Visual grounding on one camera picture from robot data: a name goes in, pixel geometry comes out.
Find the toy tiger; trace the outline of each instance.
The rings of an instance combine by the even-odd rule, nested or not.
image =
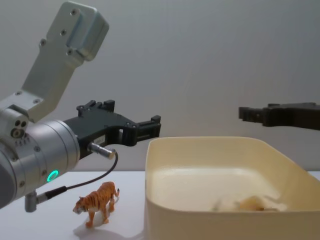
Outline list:
[[[109,222],[107,216],[107,203],[109,202],[109,212],[112,213],[115,210],[114,196],[118,198],[119,193],[119,188],[116,191],[115,184],[112,181],[104,182],[97,191],[93,191],[85,197],[80,197],[73,208],[73,212],[76,214],[88,212],[89,221],[85,223],[87,228],[93,226],[95,213],[98,211],[102,212],[103,223],[107,224]]]

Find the plastic container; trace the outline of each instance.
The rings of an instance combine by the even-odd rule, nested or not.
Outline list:
[[[265,142],[168,137],[145,170],[150,240],[319,240],[320,181]],[[218,199],[269,195],[286,211],[214,211]]]

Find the white backdrop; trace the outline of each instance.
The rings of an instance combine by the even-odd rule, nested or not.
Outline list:
[[[161,136],[248,136],[304,168],[320,169],[320,132],[264,128],[238,107],[320,103],[319,0],[78,0],[110,30],[97,57],[78,68],[58,108],[66,120],[89,100],[115,100],[140,122],[161,115]],[[0,3],[0,97],[24,82],[63,0]],[[142,170],[148,142],[116,146],[118,170]],[[77,170],[105,169],[92,155]]]

